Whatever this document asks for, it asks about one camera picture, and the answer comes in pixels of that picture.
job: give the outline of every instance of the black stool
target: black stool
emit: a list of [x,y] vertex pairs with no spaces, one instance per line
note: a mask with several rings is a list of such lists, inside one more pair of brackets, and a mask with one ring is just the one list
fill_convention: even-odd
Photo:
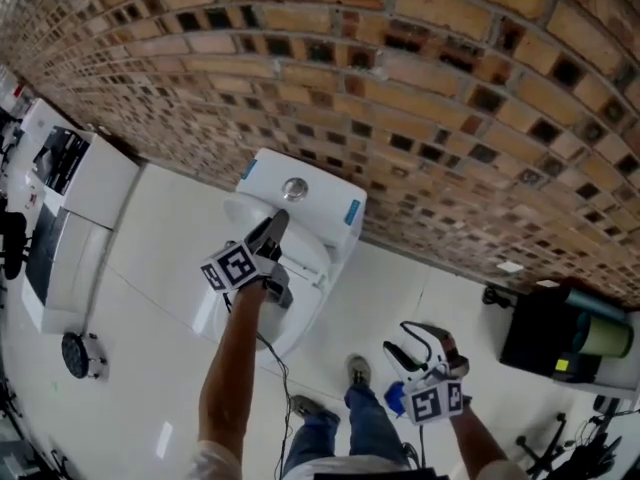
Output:
[[77,379],[100,378],[107,360],[102,357],[95,334],[67,332],[62,337],[62,358],[67,369]]

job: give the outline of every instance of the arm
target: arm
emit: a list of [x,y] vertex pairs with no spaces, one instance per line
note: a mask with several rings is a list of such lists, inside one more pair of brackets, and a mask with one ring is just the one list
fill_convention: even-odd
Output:
[[200,393],[198,440],[218,443],[240,463],[253,395],[258,316],[265,296],[262,281],[238,292]]
[[451,424],[471,480],[476,480],[484,467],[492,462],[507,460],[507,456],[471,407],[465,407],[462,414],[452,417]]

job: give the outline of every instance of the hand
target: hand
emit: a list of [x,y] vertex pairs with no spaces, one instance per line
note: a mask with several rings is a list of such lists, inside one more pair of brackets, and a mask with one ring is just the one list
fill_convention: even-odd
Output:
[[449,370],[452,377],[462,379],[469,373],[469,360],[464,356],[458,355],[452,361],[449,361]]
[[267,297],[267,289],[264,286],[264,278],[259,277],[250,281],[238,290],[238,297],[243,299],[251,299],[259,304],[264,302]]

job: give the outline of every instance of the black wire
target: black wire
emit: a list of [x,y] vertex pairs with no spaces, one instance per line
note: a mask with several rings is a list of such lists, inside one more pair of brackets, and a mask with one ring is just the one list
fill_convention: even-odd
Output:
[[420,469],[420,457],[418,452],[411,443],[402,443],[402,451],[407,456],[407,459],[412,460],[416,466],[416,469]]
[[[613,419],[613,418],[618,418],[620,416],[628,416],[630,414],[639,414],[639,413],[640,413],[640,409],[635,411],[621,411],[621,412],[616,412],[610,415],[603,414],[602,416],[592,416],[591,418],[584,420],[582,423],[580,423],[580,425],[578,425],[578,428],[576,429],[576,433],[573,436],[574,446],[573,448],[570,448],[569,451],[575,450],[578,446],[589,446],[589,444],[591,444],[591,442],[593,441],[594,434],[598,430],[598,427],[602,424],[603,418]],[[589,432],[589,435],[585,439],[584,435],[590,423],[593,425],[593,428],[591,429],[591,431]]]
[[[229,312],[229,314],[231,314],[231,308],[233,306],[231,304],[231,301],[229,300],[229,295],[226,293],[223,293],[222,296],[224,297],[224,302],[227,306],[227,311]],[[262,336],[260,333],[257,333],[257,338],[264,344],[265,347],[267,347],[267,349],[269,349],[269,352],[271,352],[271,355],[276,360],[276,363],[278,364],[278,366],[280,367],[280,371],[282,372],[282,385],[284,387],[284,396],[287,403],[287,410],[284,415],[284,437],[282,438],[282,445],[280,446],[280,457],[278,458],[278,462],[276,462],[276,467],[273,470],[274,480],[278,480],[278,479],[282,480],[283,470],[284,470],[284,453],[287,448],[287,439],[289,439],[289,437],[293,433],[293,429],[289,424],[289,420],[291,419],[292,407],[293,407],[291,403],[291,395],[289,394],[289,386],[287,384],[287,380],[289,378],[289,367],[284,363],[284,361],[282,361],[282,359],[280,359],[280,356],[278,356],[276,351],[273,349],[273,346],[271,345],[271,343],[269,343],[269,341],[264,336]]]
[[420,425],[420,467],[425,469],[427,467],[427,460],[424,456],[424,425]]

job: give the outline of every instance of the office chair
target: office chair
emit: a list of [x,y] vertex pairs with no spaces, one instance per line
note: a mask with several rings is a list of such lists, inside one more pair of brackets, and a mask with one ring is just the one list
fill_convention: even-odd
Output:
[[[18,119],[13,119],[11,118],[13,121],[16,122],[22,122],[22,120],[18,120]],[[16,152],[16,150],[18,149],[18,145],[20,144],[20,139],[22,138],[23,135],[23,131],[17,127],[13,130],[13,133],[11,134],[11,136],[8,138],[8,140],[5,140],[7,137],[3,137],[2,136],[2,132],[4,132],[4,126],[8,123],[10,123],[11,121],[2,123],[2,119],[0,117],[0,157],[2,158],[0,160],[0,173],[2,173],[2,175],[6,178],[7,177],[7,166],[9,165],[9,162],[11,161],[11,158],[13,157],[13,154]]]
[[608,434],[598,434],[586,445],[578,446],[571,458],[558,469],[549,473],[547,480],[588,480],[606,475],[615,464],[614,452],[620,446],[622,437],[618,437],[607,446]]
[[545,471],[547,473],[553,472],[553,461],[565,452],[564,447],[558,445],[558,443],[560,442],[560,438],[562,437],[564,427],[567,425],[567,415],[561,412],[556,416],[556,419],[560,422],[560,427],[558,428],[558,430],[556,430],[551,443],[549,443],[549,446],[547,446],[547,449],[542,454],[542,457],[540,457],[531,448],[529,448],[529,446],[527,446],[526,437],[518,436],[518,438],[516,439],[516,444],[520,448],[522,448],[525,453],[534,461],[533,466],[527,469],[527,474],[531,475],[531,478],[533,478],[534,480]]
[[0,213],[0,235],[3,238],[0,258],[4,260],[4,276],[11,281],[20,275],[22,263],[29,257],[31,237],[27,237],[26,217],[17,212]]

